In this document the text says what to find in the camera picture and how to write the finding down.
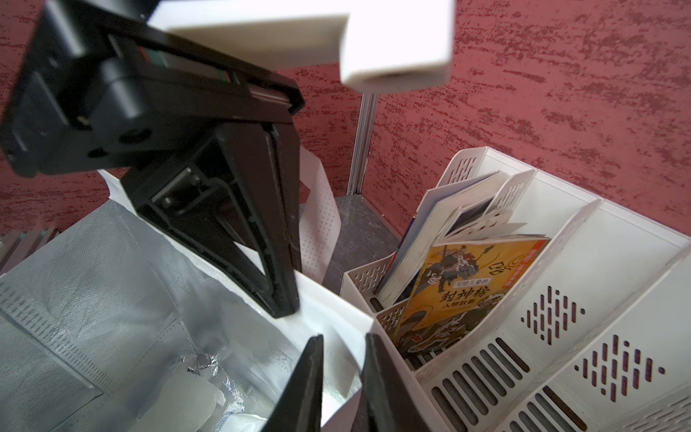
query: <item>metal pole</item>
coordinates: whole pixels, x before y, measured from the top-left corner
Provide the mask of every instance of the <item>metal pole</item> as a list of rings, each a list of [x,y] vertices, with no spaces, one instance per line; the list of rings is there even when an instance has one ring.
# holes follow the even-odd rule
[[[357,132],[355,133],[355,148],[352,151],[352,162],[350,163],[348,195],[362,193],[362,183],[365,180],[367,155],[370,152],[370,138],[377,116],[378,101],[379,95],[376,93],[363,93],[362,95],[360,118],[357,121]]]

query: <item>ventilation slot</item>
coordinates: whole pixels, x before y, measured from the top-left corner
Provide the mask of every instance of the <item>ventilation slot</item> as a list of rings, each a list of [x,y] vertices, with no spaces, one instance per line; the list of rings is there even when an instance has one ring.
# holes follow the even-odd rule
[[[521,372],[519,372],[518,369],[516,369],[515,366],[509,361],[509,359],[507,359],[506,356],[499,351],[499,348],[497,348],[494,344],[489,344],[488,348],[492,354],[494,354],[494,357],[499,359],[502,365],[504,365],[504,367],[513,375],[514,378],[523,379]]]
[[[544,409],[547,412],[547,414],[549,414],[549,417],[552,417],[552,420],[554,420],[563,431],[576,432],[574,428],[572,428],[571,425],[566,420],[564,420],[564,417],[562,417],[559,414],[559,412],[557,412],[557,410],[549,404],[549,402],[545,399],[544,396],[537,393],[535,395],[535,399],[538,401],[542,409]]]
[[[451,376],[440,378],[441,382],[435,387],[442,392],[448,405],[455,410],[456,416],[463,419],[463,424],[476,426],[482,421],[482,416],[492,415],[491,406],[499,404],[499,397],[507,396],[507,388],[515,388],[515,379],[523,378],[523,374],[510,359],[518,359],[522,364],[520,367],[530,371],[525,362],[504,341],[497,339],[497,344],[502,350],[495,344],[488,344],[488,349],[480,350],[480,355],[472,356],[469,363],[463,363],[459,370],[451,373]],[[439,403],[439,410],[442,415],[446,415],[442,403]],[[448,417],[448,420],[455,424],[451,417]]]
[[[542,389],[552,402],[582,431],[586,431],[585,423],[559,398],[549,387]],[[519,411],[518,419],[509,423],[512,432],[576,432],[566,418],[557,411],[542,392],[537,392],[533,401]]]
[[[513,388],[515,384],[513,383],[513,380],[507,375],[506,372],[504,372],[504,369],[501,369],[499,365],[497,364],[496,361],[485,351],[481,350],[480,355],[482,358],[487,362],[487,364],[494,370],[497,375],[499,375],[499,378],[502,379],[502,381],[509,387]]]
[[[691,399],[682,397],[662,409],[625,425],[624,432],[686,432],[690,429]]]
[[[480,379],[480,377],[477,376],[477,373],[471,368],[471,365],[464,363],[462,367],[463,371],[466,373],[468,378],[473,382],[475,387],[477,387],[478,390],[480,390],[480,393],[484,396],[484,398],[492,405],[496,405],[499,401],[497,401],[497,397],[492,394],[492,392],[487,388],[486,385],[484,385],[484,382]]]
[[[451,172],[451,176],[448,179],[448,184],[466,180],[470,175],[476,161],[477,158],[461,160],[456,169]]]
[[[504,340],[501,337],[498,337],[495,340],[496,340],[497,344],[499,345],[499,347],[501,347],[501,349],[504,350],[504,352],[509,357],[511,357],[511,359],[518,365],[519,368],[521,368],[523,370],[523,372],[525,372],[525,373],[530,372],[530,368],[528,367],[528,364],[525,361],[523,361],[523,359],[520,358],[518,356],[518,354],[516,354],[515,351],[512,350],[511,347],[508,346],[507,343],[504,342]]]
[[[520,419],[521,423],[523,423],[523,426],[525,426],[529,432],[542,432],[540,428],[538,428],[538,425],[533,422],[533,420],[528,417],[528,415],[521,411],[518,413],[518,418]]]
[[[517,196],[520,195],[520,192],[525,188],[526,183],[521,182],[517,183],[515,185],[511,185],[509,187],[509,190],[506,192],[506,194],[497,201],[497,205],[495,206],[496,209],[505,209],[511,206],[513,204],[513,201],[516,199]]]
[[[388,260],[384,262],[380,261],[377,264],[369,264],[365,268],[348,272],[348,276],[355,284],[358,291],[369,293],[379,285],[381,278],[384,276],[384,273],[386,273],[388,264]]]
[[[554,427],[552,422],[550,422],[547,417],[542,414],[542,411],[540,411],[533,402],[528,402],[528,411],[530,411],[530,414],[532,414],[534,418],[538,419],[540,424],[545,427],[547,432],[558,432],[557,428]]]
[[[370,303],[374,307],[377,313],[377,321],[384,328],[386,334],[393,339],[393,334],[398,328],[398,321],[400,321],[403,311],[406,309],[405,302],[401,302],[391,306],[388,309],[383,310],[381,303],[376,297],[370,299]]]
[[[646,357],[643,361],[641,350],[631,350],[630,345],[630,342],[623,341],[620,348],[619,336],[613,335],[611,344],[603,343],[600,350],[593,350],[589,359],[582,360],[582,366],[574,365],[574,370],[580,371],[583,378],[590,379],[592,386],[600,389],[601,395],[616,402],[617,395],[628,395],[629,383],[638,390],[643,380],[652,382],[655,372],[653,359]],[[664,375],[665,372],[664,368],[657,368],[658,374]]]
[[[494,375],[492,375],[489,372],[489,369],[478,359],[477,357],[473,357],[471,359],[473,362],[473,365],[480,371],[482,376],[487,380],[489,385],[494,388],[494,391],[497,392],[499,396],[506,396],[507,395],[507,390],[497,381]]]
[[[458,416],[456,411],[451,406],[451,403],[448,401],[448,399],[446,399],[446,396],[444,396],[439,387],[432,388],[432,396],[435,398],[437,404],[439,404],[439,407],[444,412],[446,418],[448,418],[448,421],[451,422],[454,429],[456,429],[457,432],[468,432],[468,427],[465,423],[463,423],[463,420],[461,420],[461,417]]]
[[[480,396],[477,395],[477,393],[473,390],[470,384],[468,384],[466,379],[463,378],[463,375],[461,375],[460,372],[455,371],[453,373],[453,379],[456,380],[461,390],[463,390],[463,393],[465,393],[466,396],[468,396],[468,398],[471,400],[473,405],[475,405],[480,414],[487,415],[487,413],[489,412],[489,410],[487,409],[487,405],[484,404],[482,399],[480,399]]]
[[[468,405],[468,402],[466,402],[465,399],[461,396],[460,393],[458,393],[458,390],[453,386],[451,383],[450,379],[445,379],[442,381],[442,384],[444,385],[444,388],[448,392],[448,394],[451,396],[451,399],[458,405],[458,408],[460,408],[461,412],[463,415],[466,416],[466,419],[475,426],[477,424],[477,416],[471,409],[470,405]]]
[[[585,432],[588,429],[588,426],[585,424],[585,422],[574,413],[574,410],[571,409],[570,406],[566,404],[562,400],[561,397],[557,396],[557,394],[548,386],[542,387],[542,391],[545,392],[545,395],[549,397],[549,399],[554,402],[554,404],[564,413],[566,416],[571,420],[572,423],[574,423],[581,431]]]
[[[420,369],[422,366],[427,364],[428,361],[432,361],[436,356],[443,353],[444,351],[446,351],[446,348],[430,351],[429,353],[423,355],[409,355],[404,360],[406,361],[406,364],[408,364],[410,370],[415,372],[416,370]]]
[[[569,322],[577,322],[577,309],[575,301],[570,303],[568,296],[560,297],[559,290],[553,291],[552,287],[548,286],[547,298],[540,294],[539,302],[534,302],[533,309],[528,309],[526,316],[520,320],[526,323],[527,328],[532,329],[533,334],[547,341],[547,345],[552,345],[555,339],[560,338],[562,332],[568,331]],[[579,313],[585,315],[585,309],[581,308]]]

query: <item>screw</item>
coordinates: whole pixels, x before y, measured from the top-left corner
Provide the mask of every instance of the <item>screw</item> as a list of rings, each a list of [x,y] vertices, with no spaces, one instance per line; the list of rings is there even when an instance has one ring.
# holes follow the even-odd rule
[[[177,203],[177,200],[173,198],[172,196],[167,196],[163,198],[163,208],[169,209],[170,207],[173,207]]]
[[[91,126],[91,122],[89,121],[89,119],[84,117],[83,115],[78,115],[77,121],[83,124],[84,126]]]

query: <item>white book organizer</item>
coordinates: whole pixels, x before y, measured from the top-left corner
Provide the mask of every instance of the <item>white book organizer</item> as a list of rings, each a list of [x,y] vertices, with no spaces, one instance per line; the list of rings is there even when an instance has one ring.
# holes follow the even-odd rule
[[[439,184],[530,169],[489,148],[467,149]],[[527,223],[518,233],[553,240],[502,302],[415,372],[385,339],[430,427],[691,431],[689,238],[542,171],[512,194],[510,222]],[[341,289],[385,318],[379,332],[396,326],[405,304],[370,306],[388,259],[346,272]]]

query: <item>black metal bracket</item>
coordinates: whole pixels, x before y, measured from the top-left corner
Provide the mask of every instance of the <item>black metal bracket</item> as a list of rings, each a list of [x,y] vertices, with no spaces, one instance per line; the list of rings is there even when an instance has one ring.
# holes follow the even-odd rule
[[[12,169],[131,167],[137,213],[273,317],[299,307],[290,79],[77,0],[49,0],[0,125]],[[235,244],[254,248],[264,274]]]
[[[263,431],[319,432],[324,374],[324,336],[307,341]]]

